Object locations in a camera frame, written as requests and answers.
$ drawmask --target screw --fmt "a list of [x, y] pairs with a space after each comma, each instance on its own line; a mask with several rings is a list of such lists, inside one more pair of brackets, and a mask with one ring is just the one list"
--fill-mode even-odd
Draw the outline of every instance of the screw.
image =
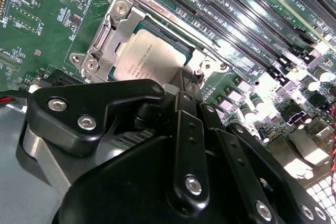
[[207, 105], [206, 108], [207, 108], [210, 112], [215, 112], [214, 108], [211, 107], [210, 105]]
[[257, 201], [256, 203], [256, 208], [258, 213], [266, 220], [266, 221], [271, 221], [272, 219], [272, 214], [268, 207], [262, 203], [261, 201]]
[[244, 130], [242, 129], [242, 127], [240, 127], [240, 126], [236, 126], [236, 129], [237, 129], [237, 131], [239, 132], [239, 133], [243, 133], [244, 132]]
[[200, 195], [202, 192], [201, 183], [192, 176], [189, 176], [185, 179], [185, 186], [193, 195]]
[[96, 70], [98, 68], [98, 64], [94, 60], [89, 60], [86, 64], [87, 68], [90, 70]]
[[327, 220], [326, 215], [324, 214], [324, 212], [322, 212], [322, 210], [318, 207], [314, 207], [317, 215], [322, 219], [322, 220]]
[[220, 69], [225, 70], [227, 68], [227, 65], [225, 63], [220, 64]]
[[160, 92], [161, 92], [161, 89], [160, 89], [158, 86], [156, 86], [156, 85], [153, 85], [153, 86], [152, 86], [152, 89], [153, 89], [155, 92], [157, 92], [157, 93], [160, 93]]
[[97, 123], [96, 121], [90, 117], [89, 115], [83, 115], [77, 120], [78, 126], [84, 130], [92, 131], [96, 128]]
[[119, 15], [121, 15], [121, 16], [125, 15], [125, 14], [128, 12], [128, 10], [129, 10], [127, 4], [126, 4], [125, 2], [123, 2], [123, 1], [119, 1], [119, 2], [117, 2], [117, 3], [115, 4], [115, 6], [116, 6], [116, 10], [117, 10], [117, 12], [118, 12]]
[[301, 205], [302, 212], [304, 213], [305, 216], [307, 216], [308, 219], [313, 220], [314, 215], [313, 213], [309, 210], [308, 207]]
[[48, 107], [57, 112], [61, 112], [67, 109], [67, 104], [62, 99], [54, 98], [48, 102]]
[[186, 94], [185, 94], [183, 97], [184, 97], [184, 99], [187, 100], [187, 101], [192, 101], [192, 98], [191, 98], [189, 95], [186, 95]]

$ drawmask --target gray metal surface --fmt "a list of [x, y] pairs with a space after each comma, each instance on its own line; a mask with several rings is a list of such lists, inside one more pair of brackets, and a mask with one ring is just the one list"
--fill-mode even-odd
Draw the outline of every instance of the gray metal surface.
[[0, 109], [0, 223], [50, 223], [56, 192], [24, 171], [15, 157], [24, 115]]

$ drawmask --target red wire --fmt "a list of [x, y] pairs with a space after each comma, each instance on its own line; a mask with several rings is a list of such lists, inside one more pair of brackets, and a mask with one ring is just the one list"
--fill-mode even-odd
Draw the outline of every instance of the red wire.
[[12, 101], [13, 101], [13, 99], [11, 97], [0, 98], [0, 104], [2, 104], [2, 103], [10, 103]]
[[335, 173], [335, 167], [336, 167], [336, 115], [335, 115], [335, 107], [331, 107], [331, 115], [333, 116], [334, 122], [334, 137], [333, 137], [333, 147], [331, 152], [331, 164], [330, 164], [330, 187], [331, 187], [331, 193], [336, 201], [336, 192], [334, 190], [334, 173]]

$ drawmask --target motherboard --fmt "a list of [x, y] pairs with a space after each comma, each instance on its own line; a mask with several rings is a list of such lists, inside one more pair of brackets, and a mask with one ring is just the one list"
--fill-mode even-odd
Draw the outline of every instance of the motherboard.
[[[141, 78], [165, 84], [187, 66], [223, 124], [244, 125], [272, 153], [286, 145], [302, 154], [307, 138], [315, 144], [300, 156], [308, 160], [302, 170], [288, 168], [293, 177], [310, 179], [309, 164], [328, 161], [336, 0], [141, 0], [134, 17], [141, 19], [112, 48], [119, 38], [109, 36], [127, 24], [128, 1], [0, 0], [0, 91], [29, 91], [60, 73], [74, 81], [67, 84]], [[107, 55], [118, 56], [108, 70]], [[310, 155], [316, 150], [320, 159]]]

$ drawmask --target green circuit board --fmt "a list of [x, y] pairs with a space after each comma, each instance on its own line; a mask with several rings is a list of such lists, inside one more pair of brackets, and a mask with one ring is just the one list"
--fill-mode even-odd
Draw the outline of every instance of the green circuit board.
[[[323, 66], [336, 72], [336, 56], [332, 50], [336, 45], [334, 31], [303, 0], [262, 0], [268, 9], [256, 0], [181, 0], [195, 12], [202, 13], [216, 29], [183, 11], [174, 0], [156, 1], [224, 48], [222, 56], [246, 74], [251, 85], [267, 75], [251, 57], [272, 66], [274, 55], [288, 51], [290, 46], [308, 47], [293, 28], [306, 31], [316, 40], [319, 40], [314, 33], [317, 28], [331, 36], [329, 51], [321, 56], [318, 64], [307, 70], [313, 72], [316, 67]], [[70, 63], [69, 55], [87, 51], [108, 6], [107, 0], [0, 0], [0, 91], [28, 89], [39, 68], [46, 70], [45, 77], [60, 69], [83, 80]], [[228, 43], [223, 34], [237, 40], [238, 48]], [[202, 87], [204, 99], [217, 104], [218, 96], [237, 76], [232, 70], [214, 72]], [[323, 84], [321, 93], [332, 100], [327, 94], [330, 85], [332, 83]], [[310, 95], [297, 84], [286, 96], [276, 96], [273, 90], [264, 96], [275, 105], [286, 104], [297, 90], [302, 97]], [[274, 125], [268, 122], [266, 120], [264, 126], [270, 129]], [[291, 128], [287, 127], [285, 131], [290, 132]]]

